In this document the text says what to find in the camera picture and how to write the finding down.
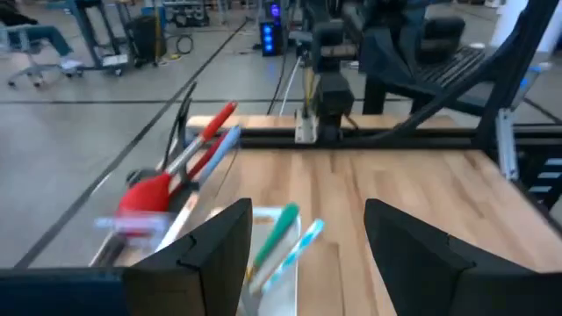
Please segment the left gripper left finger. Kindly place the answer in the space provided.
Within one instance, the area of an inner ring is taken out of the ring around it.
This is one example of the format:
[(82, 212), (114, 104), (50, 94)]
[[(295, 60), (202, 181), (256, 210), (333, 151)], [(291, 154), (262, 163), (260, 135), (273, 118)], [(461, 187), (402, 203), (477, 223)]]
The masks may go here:
[(251, 234), (245, 197), (132, 266), (0, 269), (0, 316), (235, 316)]

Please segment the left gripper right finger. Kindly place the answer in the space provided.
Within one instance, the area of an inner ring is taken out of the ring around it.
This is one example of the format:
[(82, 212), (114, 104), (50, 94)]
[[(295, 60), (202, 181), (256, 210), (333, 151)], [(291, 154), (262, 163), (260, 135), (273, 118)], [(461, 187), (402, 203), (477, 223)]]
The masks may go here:
[(398, 316), (562, 316), (562, 271), (527, 269), (379, 199), (364, 229)]

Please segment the cream handled knife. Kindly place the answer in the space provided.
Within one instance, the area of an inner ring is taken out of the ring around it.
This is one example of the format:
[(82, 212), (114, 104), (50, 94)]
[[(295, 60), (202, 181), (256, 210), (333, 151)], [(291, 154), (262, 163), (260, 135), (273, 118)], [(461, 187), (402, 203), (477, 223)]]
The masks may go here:
[(184, 226), (188, 223), (191, 214), (197, 206), (198, 198), (198, 193), (190, 194), (184, 206), (181, 208), (180, 212), (177, 214), (176, 218), (170, 225), (169, 230), (164, 235), (162, 241), (156, 248), (156, 253), (166, 248), (180, 236), (182, 230), (184, 229)]

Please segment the red spoon spatula metal handle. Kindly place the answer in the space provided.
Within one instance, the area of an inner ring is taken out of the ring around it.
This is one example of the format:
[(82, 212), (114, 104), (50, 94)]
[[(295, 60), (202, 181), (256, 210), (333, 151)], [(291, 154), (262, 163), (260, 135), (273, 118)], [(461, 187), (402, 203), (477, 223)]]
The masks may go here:
[(180, 168), (185, 167), (190, 158), (209, 141), (232, 115), (238, 103), (231, 101), (216, 114), (205, 129), (184, 149), (177, 158), (168, 163), (163, 171), (142, 180), (129, 189), (121, 198), (118, 214), (130, 212), (166, 212), (169, 207), (169, 186)]

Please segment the black plastic spoon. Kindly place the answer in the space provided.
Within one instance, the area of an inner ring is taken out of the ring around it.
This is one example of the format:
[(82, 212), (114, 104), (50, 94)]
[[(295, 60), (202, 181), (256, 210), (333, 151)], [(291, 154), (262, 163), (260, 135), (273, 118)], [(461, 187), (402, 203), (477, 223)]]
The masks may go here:
[(180, 104), (174, 122), (169, 132), (168, 142), (165, 154), (162, 160), (161, 171), (164, 171), (170, 165), (170, 155), (178, 149), (185, 149), (185, 126), (188, 112), (192, 102), (192, 94), (196, 89), (198, 82), (193, 82), (187, 90), (182, 103)]

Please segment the white plastic bin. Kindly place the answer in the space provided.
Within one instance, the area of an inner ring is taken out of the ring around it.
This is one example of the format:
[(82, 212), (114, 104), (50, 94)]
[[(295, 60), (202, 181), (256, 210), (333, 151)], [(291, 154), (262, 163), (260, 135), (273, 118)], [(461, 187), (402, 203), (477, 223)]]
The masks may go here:
[[(284, 206), (253, 208), (253, 226), (250, 242), (248, 268), (251, 267), (258, 250), (270, 234)], [(250, 287), (264, 281), (300, 238), (301, 222), (297, 216), (285, 236), (269, 255), (263, 266), (251, 280), (242, 286), (241, 298), (235, 316), (297, 316), (298, 265), (294, 263), (267, 291), (251, 294)]]

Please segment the black floor bin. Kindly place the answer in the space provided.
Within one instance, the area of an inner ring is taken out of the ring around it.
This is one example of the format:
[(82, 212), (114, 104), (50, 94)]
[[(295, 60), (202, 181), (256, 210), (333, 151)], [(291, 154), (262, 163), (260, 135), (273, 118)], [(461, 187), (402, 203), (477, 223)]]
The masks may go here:
[(134, 18), (129, 29), (133, 36), (137, 59), (154, 66), (167, 53), (167, 43), (161, 23), (155, 15), (141, 15)]

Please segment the black computer tower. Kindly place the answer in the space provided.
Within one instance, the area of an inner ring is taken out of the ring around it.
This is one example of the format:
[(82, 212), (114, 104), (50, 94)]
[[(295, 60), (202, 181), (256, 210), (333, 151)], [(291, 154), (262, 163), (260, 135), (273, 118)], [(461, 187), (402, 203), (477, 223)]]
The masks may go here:
[(283, 51), (283, 0), (259, 0), (258, 26), (262, 55), (280, 55)]

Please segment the office chair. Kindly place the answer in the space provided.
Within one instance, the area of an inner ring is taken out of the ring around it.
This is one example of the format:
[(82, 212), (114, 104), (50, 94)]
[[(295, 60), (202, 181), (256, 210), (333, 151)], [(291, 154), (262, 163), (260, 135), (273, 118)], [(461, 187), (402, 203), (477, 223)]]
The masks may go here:
[(0, 49), (10, 54), (22, 54), (28, 60), (28, 66), (10, 75), (6, 83), (10, 87), (16, 86), (19, 77), (27, 77), (36, 88), (44, 83), (43, 74), (50, 70), (57, 70), (66, 77), (82, 76), (83, 67), (81, 65), (73, 68), (63, 68), (60, 63), (41, 64), (34, 60), (33, 56), (40, 54), (45, 44), (41, 39), (30, 39), (28, 33), (31, 30), (45, 28), (44, 25), (14, 25), (0, 26)]

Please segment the grey equipment cart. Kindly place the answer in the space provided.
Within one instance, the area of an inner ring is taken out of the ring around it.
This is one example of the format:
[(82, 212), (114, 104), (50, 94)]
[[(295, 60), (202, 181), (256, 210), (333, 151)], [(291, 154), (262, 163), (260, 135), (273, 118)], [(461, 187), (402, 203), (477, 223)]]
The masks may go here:
[[(102, 71), (106, 74), (122, 76), (130, 61), (129, 51), (125, 50), (129, 40), (124, 36), (118, 36), (113, 31), (104, 0), (64, 1), (66, 8), (76, 20), (83, 42), (93, 62), (89, 66), (77, 67), (76, 74), (81, 76), (87, 71)], [(96, 27), (88, 13), (89, 9), (98, 12), (107, 35), (106, 42), (102, 42), (97, 35)]]

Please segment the person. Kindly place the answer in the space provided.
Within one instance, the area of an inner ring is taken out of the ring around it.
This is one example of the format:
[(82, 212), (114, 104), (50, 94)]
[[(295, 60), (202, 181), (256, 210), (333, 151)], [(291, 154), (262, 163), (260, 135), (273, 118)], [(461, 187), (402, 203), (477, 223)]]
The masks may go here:
[(61, 32), (52, 25), (42, 25), (35, 18), (23, 14), (15, 0), (0, 0), (0, 23), (5, 26), (31, 25), (26, 34), (30, 41), (48, 41), (60, 57), (63, 69), (78, 68), (83, 63), (74, 56), (74, 50), (62, 36)]

